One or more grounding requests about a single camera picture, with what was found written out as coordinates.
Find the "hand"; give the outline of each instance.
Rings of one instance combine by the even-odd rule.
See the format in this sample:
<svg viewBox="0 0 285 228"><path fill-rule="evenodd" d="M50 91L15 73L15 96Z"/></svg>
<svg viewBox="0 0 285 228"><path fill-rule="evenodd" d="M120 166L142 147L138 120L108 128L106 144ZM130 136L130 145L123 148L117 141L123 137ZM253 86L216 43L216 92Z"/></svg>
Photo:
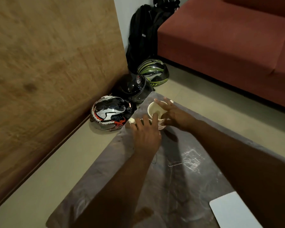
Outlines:
<svg viewBox="0 0 285 228"><path fill-rule="evenodd" d="M189 132L193 127L196 119L185 111L179 109L175 106L171 101L169 101L166 97L164 101L167 103L163 103L158 99L154 99L156 104L158 104L161 108L166 110L167 112L163 114L161 119L166 119L162 125L164 126L174 126L179 128L180 130Z"/></svg>
<svg viewBox="0 0 285 228"><path fill-rule="evenodd" d="M152 125L150 125L148 115L143 116L144 125L139 118L135 119L136 125L134 123L130 125L133 130L135 153L150 158L153 158L161 143L161 134L158 131L158 114L153 114L152 118Z"/></svg>

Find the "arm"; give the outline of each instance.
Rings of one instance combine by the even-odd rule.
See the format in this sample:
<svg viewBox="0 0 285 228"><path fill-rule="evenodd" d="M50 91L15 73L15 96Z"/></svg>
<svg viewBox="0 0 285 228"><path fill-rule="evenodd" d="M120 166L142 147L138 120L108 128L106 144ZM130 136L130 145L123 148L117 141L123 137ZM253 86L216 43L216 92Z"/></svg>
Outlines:
<svg viewBox="0 0 285 228"><path fill-rule="evenodd" d="M144 115L144 125L136 119L131 124L134 137L134 154L105 187L94 197L72 227L131 227L137 201L149 166L161 143L158 115L152 125Z"/></svg>
<svg viewBox="0 0 285 228"><path fill-rule="evenodd" d="M165 99L165 124L197 138L263 227L285 227L285 162L199 121Z"/></svg>

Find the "red sofa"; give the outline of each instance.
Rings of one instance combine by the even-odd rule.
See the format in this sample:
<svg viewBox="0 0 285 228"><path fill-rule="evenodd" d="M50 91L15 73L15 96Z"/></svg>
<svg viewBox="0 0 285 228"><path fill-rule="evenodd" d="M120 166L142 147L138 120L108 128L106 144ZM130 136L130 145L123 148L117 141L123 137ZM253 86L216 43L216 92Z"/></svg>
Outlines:
<svg viewBox="0 0 285 228"><path fill-rule="evenodd" d="M158 55L285 107L285 0L188 0Z"/></svg>

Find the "beige floor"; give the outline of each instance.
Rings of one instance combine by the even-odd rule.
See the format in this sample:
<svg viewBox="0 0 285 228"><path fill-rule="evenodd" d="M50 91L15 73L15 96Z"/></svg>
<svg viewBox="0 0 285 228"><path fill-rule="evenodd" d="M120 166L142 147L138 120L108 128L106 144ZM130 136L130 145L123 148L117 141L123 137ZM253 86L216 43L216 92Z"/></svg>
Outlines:
<svg viewBox="0 0 285 228"><path fill-rule="evenodd" d="M158 93L285 157L284 113L178 68L169 70L171 78L156 88ZM0 228L45 227L116 133L86 122L0 207Z"/></svg>

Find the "transparent plastic sheet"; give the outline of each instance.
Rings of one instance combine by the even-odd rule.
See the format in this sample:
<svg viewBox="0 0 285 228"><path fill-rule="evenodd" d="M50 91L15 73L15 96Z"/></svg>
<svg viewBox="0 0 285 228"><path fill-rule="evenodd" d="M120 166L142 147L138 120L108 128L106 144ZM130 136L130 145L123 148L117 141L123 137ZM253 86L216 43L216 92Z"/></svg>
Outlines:
<svg viewBox="0 0 285 228"><path fill-rule="evenodd" d="M141 118L146 114L147 107L154 98L163 100L162 95L152 92L132 117ZM272 153L247 138L175 104L225 134ZM161 133L162 145L148 170L133 227L219 227L209 202L233 192L232 186L191 134L170 126ZM124 127L51 214L46 223L47 227L70 227L132 154L131 130Z"/></svg>

